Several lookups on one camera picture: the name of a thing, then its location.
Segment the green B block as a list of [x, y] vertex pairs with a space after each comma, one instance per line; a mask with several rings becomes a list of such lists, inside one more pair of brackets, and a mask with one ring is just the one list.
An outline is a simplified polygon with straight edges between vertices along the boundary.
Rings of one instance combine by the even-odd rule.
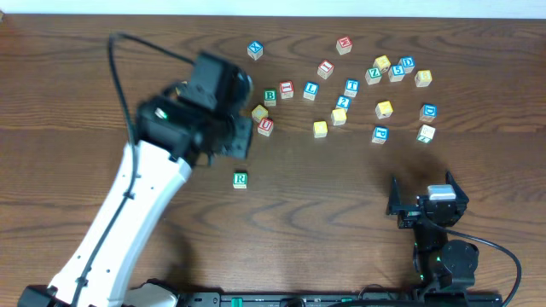
[[266, 107], [276, 106], [276, 90], [275, 89], [264, 90], [264, 105]]

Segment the green R block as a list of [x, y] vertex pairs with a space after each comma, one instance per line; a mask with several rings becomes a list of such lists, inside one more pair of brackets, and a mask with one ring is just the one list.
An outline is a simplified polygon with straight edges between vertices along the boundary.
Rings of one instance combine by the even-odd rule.
[[237, 189], [247, 188], [248, 175], [246, 172], [235, 172], [233, 175], [233, 187]]

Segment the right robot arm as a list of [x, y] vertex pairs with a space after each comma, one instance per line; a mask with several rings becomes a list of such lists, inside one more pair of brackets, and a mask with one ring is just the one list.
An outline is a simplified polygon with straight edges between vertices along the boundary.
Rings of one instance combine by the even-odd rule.
[[414, 204], [403, 203], [397, 180], [391, 180], [386, 214], [398, 218], [399, 228], [413, 231], [414, 267], [422, 285], [412, 296], [427, 306], [470, 305], [468, 288], [475, 283], [479, 249], [464, 240], [449, 240], [447, 235], [468, 202], [450, 172], [444, 184], [429, 186]]

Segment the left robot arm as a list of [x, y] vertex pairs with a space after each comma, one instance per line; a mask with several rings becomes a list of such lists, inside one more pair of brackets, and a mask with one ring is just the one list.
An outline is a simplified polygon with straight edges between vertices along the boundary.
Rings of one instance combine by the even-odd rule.
[[19, 306], [176, 306], [180, 296], [148, 281], [129, 288], [157, 222], [202, 154], [247, 157], [253, 121], [240, 114], [253, 92], [238, 66], [201, 53], [188, 82], [136, 111], [132, 141], [86, 236], [49, 285], [28, 286]]

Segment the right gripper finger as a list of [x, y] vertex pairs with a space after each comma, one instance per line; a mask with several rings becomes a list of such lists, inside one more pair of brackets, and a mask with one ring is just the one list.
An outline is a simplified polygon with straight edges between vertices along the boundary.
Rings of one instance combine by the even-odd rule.
[[466, 196], [466, 194], [462, 191], [461, 187], [457, 184], [455, 178], [450, 171], [447, 171], [445, 174], [445, 183], [449, 184], [453, 188], [456, 197]]
[[402, 201], [396, 177], [391, 178], [391, 188], [386, 206], [386, 215], [398, 215], [402, 211]]

